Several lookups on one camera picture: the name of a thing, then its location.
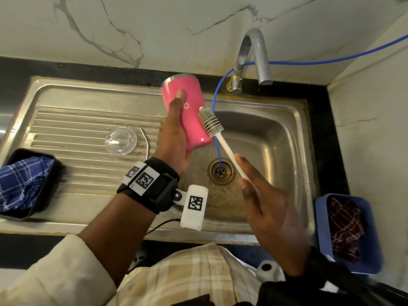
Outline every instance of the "hand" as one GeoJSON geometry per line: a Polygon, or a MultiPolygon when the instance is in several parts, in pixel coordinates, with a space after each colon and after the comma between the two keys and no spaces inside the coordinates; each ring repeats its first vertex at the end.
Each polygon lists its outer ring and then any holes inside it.
{"type": "Polygon", "coordinates": [[[179,175],[187,170],[191,160],[191,152],[186,152],[186,133],[180,123],[185,101],[186,92],[180,89],[170,102],[169,113],[159,133],[159,146],[153,155],[171,166],[179,175]]]}
{"type": "Polygon", "coordinates": [[[247,209],[247,221],[259,244],[290,276],[303,274],[310,243],[296,208],[286,191],[275,188],[245,158],[235,154],[248,180],[238,180],[247,209]]]}

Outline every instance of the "dish towel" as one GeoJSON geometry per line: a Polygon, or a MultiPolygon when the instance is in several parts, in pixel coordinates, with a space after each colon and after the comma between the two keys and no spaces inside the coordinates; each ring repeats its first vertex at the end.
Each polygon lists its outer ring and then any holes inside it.
{"type": "Polygon", "coordinates": [[[31,208],[54,160],[41,156],[0,169],[0,212],[31,208]]]}
{"type": "Polygon", "coordinates": [[[358,245],[364,234],[360,207],[344,197],[332,197],[328,206],[333,252],[346,260],[358,262],[358,245]]]}

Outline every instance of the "blue container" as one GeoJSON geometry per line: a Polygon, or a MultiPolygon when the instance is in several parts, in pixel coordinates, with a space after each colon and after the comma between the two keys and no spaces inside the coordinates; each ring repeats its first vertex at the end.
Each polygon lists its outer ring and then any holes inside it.
{"type": "Polygon", "coordinates": [[[329,193],[318,197],[314,202],[316,207],[316,225],[319,236],[320,252],[329,255],[336,262],[344,263],[351,272],[359,274],[377,274],[380,272],[383,258],[378,241],[377,230],[375,228],[374,217],[370,203],[361,197],[329,193]],[[359,262],[352,263],[333,254],[330,238],[329,217],[327,213],[327,199],[330,196],[345,197],[357,204],[361,209],[361,221],[364,226],[364,234],[360,237],[359,262]]]}

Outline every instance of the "blue cable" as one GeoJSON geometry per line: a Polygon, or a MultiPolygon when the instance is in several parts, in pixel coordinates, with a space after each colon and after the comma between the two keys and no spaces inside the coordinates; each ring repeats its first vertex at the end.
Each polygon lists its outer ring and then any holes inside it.
{"type": "MultiPolygon", "coordinates": [[[[401,42],[403,40],[406,40],[406,39],[408,39],[408,34],[400,37],[399,39],[396,39],[395,41],[389,42],[389,43],[387,43],[385,45],[379,46],[379,47],[371,49],[369,51],[361,52],[361,53],[358,53],[356,55],[343,57],[343,58],[324,60],[324,61],[310,61],[310,62],[269,61],[269,64],[277,64],[277,65],[319,65],[319,64],[328,64],[328,63],[340,62],[340,61],[345,61],[345,60],[350,60],[350,59],[354,59],[354,58],[357,58],[357,57],[365,56],[365,55],[371,54],[371,53],[376,52],[376,51],[380,51],[381,49],[390,47],[390,46],[395,45],[396,43],[399,43],[399,42],[401,42]]],[[[247,62],[247,63],[244,64],[244,66],[248,66],[248,65],[255,65],[255,62],[252,61],[252,62],[247,62]]],[[[214,109],[215,109],[215,99],[217,98],[218,91],[220,90],[220,87],[221,87],[222,83],[224,82],[224,80],[233,71],[234,71],[233,68],[231,70],[229,70],[227,72],[227,74],[225,74],[222,77],[222,79],[218,83],[217,88],[215,89],[214,98],[212,100],[212,111],[213,111],[213,113],[214,113],[214,109]]],[[[215,138],[215,146],[217,147],[218,159],[220,160],[220,169],[221,169],[222,168],[222,165],[221,165],[221,153],[220,153],[220,147],[218,146],[217,138],[215,138]]]]}

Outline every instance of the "drain strainer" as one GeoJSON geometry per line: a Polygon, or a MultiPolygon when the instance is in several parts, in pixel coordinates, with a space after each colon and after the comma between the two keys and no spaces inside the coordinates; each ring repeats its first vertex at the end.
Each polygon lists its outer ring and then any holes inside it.
{"type": "Polygon", "coordinates": [[[226,186],[235,179],[235,166],[228,159],[221,158],[221,168],[219,159],[213,160],[208,166],[208,177],[218,186],[226,186]]]}

